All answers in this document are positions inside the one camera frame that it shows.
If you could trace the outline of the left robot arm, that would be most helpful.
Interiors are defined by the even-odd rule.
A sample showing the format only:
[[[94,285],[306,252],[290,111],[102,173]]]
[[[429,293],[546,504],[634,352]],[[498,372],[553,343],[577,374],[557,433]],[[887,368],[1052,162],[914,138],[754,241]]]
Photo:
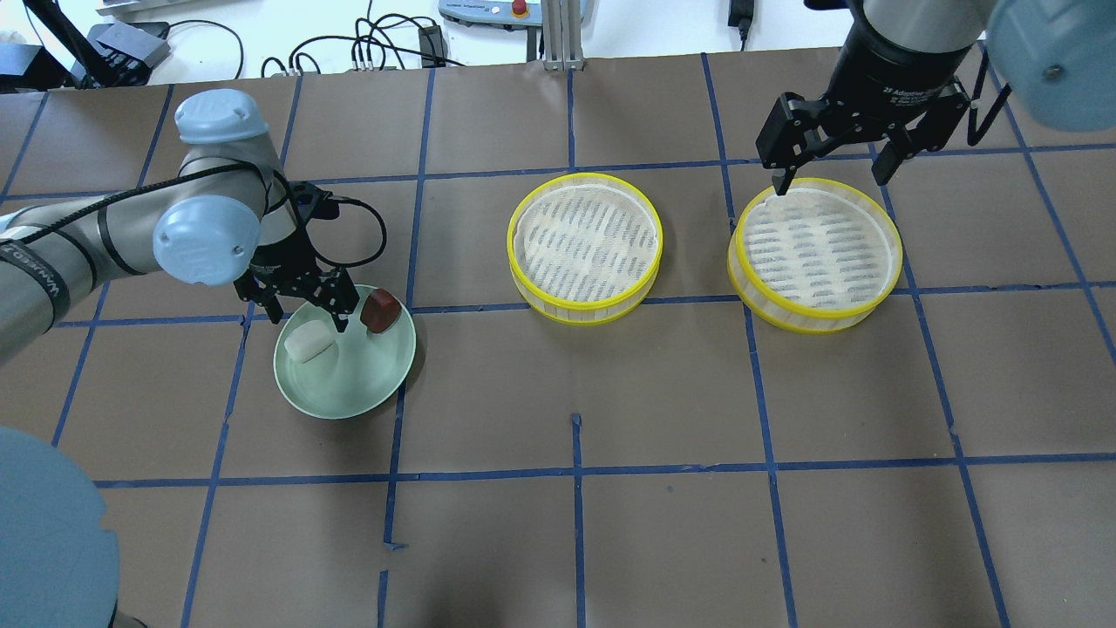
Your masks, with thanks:
[[[158,271],[231,283],[272,322],[283,313],[277,298],[298,297],[345,330],[359,296],[346,270],[323,269],[254,100],[208,89],[180,103],[174,120],[187,144],[174,178],[4,215],[3,361],[104,283]],[[4,627],[112,624],[119,549],[102,526],[104,510],[66,454],[4,427]]]

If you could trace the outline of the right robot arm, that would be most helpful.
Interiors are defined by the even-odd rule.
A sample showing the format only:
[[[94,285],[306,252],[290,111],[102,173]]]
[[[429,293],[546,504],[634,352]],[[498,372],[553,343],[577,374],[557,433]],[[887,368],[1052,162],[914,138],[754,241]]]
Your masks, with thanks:
[[[1112,1],[848,1],[853,23],[819,99],[778,96],[756,141],[777,195],[810,160],[881,142],[886,184],[905,160],[945,146],[959,123],[977,146],[1009,97],[1040,125],[1113,127]]]

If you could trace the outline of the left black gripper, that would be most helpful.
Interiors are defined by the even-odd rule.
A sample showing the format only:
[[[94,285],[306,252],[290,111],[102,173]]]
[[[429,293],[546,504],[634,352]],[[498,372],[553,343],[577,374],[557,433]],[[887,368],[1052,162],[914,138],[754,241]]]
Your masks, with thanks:
[[[347,268],[324,268],[307,230],[311,218],[337,218],[337,209],[326,210],[330,200],[323,189],[291,189],[262,218],[262,242],[234,287],[241,301],[263,309],[270,323],[282,322],[277,297],[298,297],[327,311],[338,334],[357,310],[359,294]]]

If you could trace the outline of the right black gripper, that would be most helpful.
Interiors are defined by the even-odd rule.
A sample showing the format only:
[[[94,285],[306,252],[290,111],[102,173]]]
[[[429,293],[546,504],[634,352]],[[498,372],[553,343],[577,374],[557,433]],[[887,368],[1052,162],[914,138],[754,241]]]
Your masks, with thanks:
[[[855,17],[833,79],[820,99],[782,91],[756,139],[759,160],[772,171],[775,194],[788,194],[798,170],[827,153],[829,138],[862,143],[888,138],[872,166],[888,184],[905,160],[936,152],[956,131],[971,99],[956,71],[969,54],[910,49]],[[905,125],[915,120],[910,131]]]

